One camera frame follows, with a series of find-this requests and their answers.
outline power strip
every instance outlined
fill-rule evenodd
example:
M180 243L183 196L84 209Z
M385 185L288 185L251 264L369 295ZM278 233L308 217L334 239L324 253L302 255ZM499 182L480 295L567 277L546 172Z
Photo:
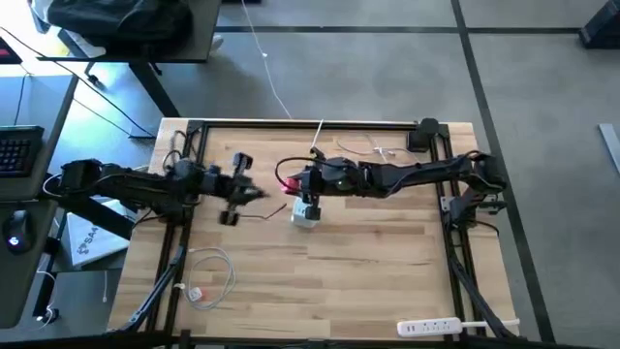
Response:
M502 321L504 325L518 325L519 320ZM485 322L461 323L459 318L443 318L428 320L401 321L396 325L398 335L402 337L417 337L425 335L459 334L464 328L484 327Z

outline desk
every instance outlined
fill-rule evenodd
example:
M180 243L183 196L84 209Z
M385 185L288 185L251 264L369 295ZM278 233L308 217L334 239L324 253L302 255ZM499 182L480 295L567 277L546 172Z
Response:
M151 172L161 172L173 131L185 131L187 127L187 119L163 120ZM455 154L477 147L471 124L450 123L449 131ZM269 214L283 203L289 206L268 221L241 218L236 227L226 227L217 224L224 203L204 198L195 209L189 247L224 248L237 272L236 287L210 311L195 310L181 298L175 333L187 329L192 331L192 337L394 340L396 322L401 319L454 316L434 185L407 188L386 200L323 197L322 221L313 231L292 226L289 219L293 198L281 193L273 169L284 157L307 156L314 133L311 129L209 126L205 163L215 162L230 171L227 164L233 154L243 151L254 157L247 174L272 195L245 207L243 213ZM383 147L404 147L404 131L367 133ZM367 140L359 134L323 130L317 147L327 157L344 155L353 160L381 162L379 155L354 155L336 145L340 138L347 147L367 149ZM416 156L422 162L430 160L428 153ZM402 152L392 162L405 165L412 161L410 154ZM304 164L288 165L282 166L282 175L298 172ZM479 219L489 221L484 215ZM165 226L156 221L139 225L134 232L110 328L126 322L151 290L164 232ZM514 318L496 234L478 226L470 230L469 238L480 292L500 318ZM183 280L202 257L204 254L188 255ZM213 261L198 268L193 279L215 296L226 281L226 265ZM158 329L163 328L168 297L163 296Z
M153 63L206 63L211 50L211 40L217 22L220 0L189 0L189 5L193 14L192 34L174 52L153 57ZM69 47L71 55L48 55L41 57L40 60L129 63L130 69L144 86L162 115L164 117L181 116L141 52L112 51L104 56L89 58L75 44L72 44L71 39L66 34L63 35L61 32L60 39Z
M11 126L22 77L0 78L0 125ZM41 191L47 167L60 138L78 79L72 76L26 78L17 125L39 125L45 128L43 147L37 156L32 174L27 178L0 179L0 222L16 209L15 201L32 217L36 240L32 249L15 256L0 242L0 329L16 325L28 297L28 290L46 246L49 227L57 204L33 201Z

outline keyboard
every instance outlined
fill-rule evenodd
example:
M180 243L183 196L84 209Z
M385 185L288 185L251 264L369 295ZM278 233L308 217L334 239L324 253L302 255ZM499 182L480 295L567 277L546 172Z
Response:
M41 150L43 127L0 127L0 178L30 176Z

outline wooden table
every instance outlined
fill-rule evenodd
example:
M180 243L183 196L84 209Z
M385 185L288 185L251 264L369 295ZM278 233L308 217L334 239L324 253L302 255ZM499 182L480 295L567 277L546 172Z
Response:
M185 131L188 119L162 121L150 171L162 171L174 130ZM453 152L477 147L472 124L450 123ZM210 128L205 163L232 171L237 151L254 157L247 172L271 198L252 203L244 214L269 214L289 204L268 221L241 218L236 227L217 224L224 202L204 198L195 209L190 247L219 246L232 257L237 272L234 290L213 310L195 310L179 300L174 331L192 336L251 338L396 339L403 319L454 316L448 265L434 185L406 188L385 200L322 198L323 215L312 231L290 222L293 197L280 191L273 169L289 156L308 156L314 130ZM404 147L404 132L368 132L383 147ZM378 154L355 155L339 148L368 150L361 132L322 131L317 147L327 157L382 162ZM429 154L416 154L421 162ZM398 151L389 159L411 164L414 156ZM282 175L296 173L303 162L282 166ZM489 217L480 215L480 220ZM165 225L139 225L129 246L125 267L110 315L110 328L123 324L153 286ZM502 319L514 318L512 299L499 240L488 228L469 233L480 292ZM188 254L189 268L205 253ZM211 297L226 281L227 266L208 262L193 283ZM163 328L168 295L163 296L157 328Z

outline computer mouse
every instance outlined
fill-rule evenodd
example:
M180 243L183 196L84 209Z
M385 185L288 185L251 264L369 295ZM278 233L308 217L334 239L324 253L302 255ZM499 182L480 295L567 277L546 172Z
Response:
M2 223L2 238L14 254L28 252L34 245L32 221L25 209L16 210Z

